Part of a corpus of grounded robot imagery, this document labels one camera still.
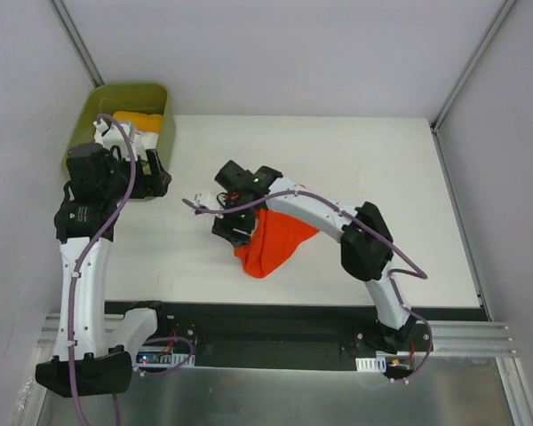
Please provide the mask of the orange t shirt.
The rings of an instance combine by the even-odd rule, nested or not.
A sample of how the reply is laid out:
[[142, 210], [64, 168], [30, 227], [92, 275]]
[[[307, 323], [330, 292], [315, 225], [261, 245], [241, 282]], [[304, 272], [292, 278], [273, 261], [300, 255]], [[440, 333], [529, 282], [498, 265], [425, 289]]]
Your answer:
[[234, 249], [245, 273], [264, 279], [293, 256], [298, 247], [319, 233], [317, 228], [266, 208], [258, 210], [258, 225], [249, 244]]

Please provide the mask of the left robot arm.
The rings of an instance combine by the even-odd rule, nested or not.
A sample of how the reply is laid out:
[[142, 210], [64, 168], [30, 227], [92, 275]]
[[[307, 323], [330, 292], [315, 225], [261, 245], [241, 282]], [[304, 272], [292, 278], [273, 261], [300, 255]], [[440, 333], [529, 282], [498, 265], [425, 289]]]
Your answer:
[[163, 196], [171, 176], [155, 150], [154, 191], [142, 188], [118, 146], [90, 142], [68, 150], [69, 180], [54, 217], [63, 266], [58, 334], [50, 360], [36, 366], [36, 381], [63, 397], [121, 394], [128, 390], [141, 345], [164, 343], [172, 330], [163, 303], [133, 303], [112, 332], [105, 329], [105, 279], [119, 204], [134, 195]]

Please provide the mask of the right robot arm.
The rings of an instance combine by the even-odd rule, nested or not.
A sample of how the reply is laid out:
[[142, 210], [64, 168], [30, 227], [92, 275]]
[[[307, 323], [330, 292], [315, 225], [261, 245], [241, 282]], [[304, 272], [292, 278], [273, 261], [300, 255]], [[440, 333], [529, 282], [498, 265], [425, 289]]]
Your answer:
[[378, 207], [341, 205], [310, 193], [267, 166], [256, 172], [228, 161], [214, 178], [223, 213], [211, 231], [228, 241], [250, 276], [263, 279], [318, 233], [339, 245], [342, 268], [363, 282], [377, 310], [362, 336], [370, 347], [396, 353], [414, 338], [416, 322], [392, 283], [393, 237]]

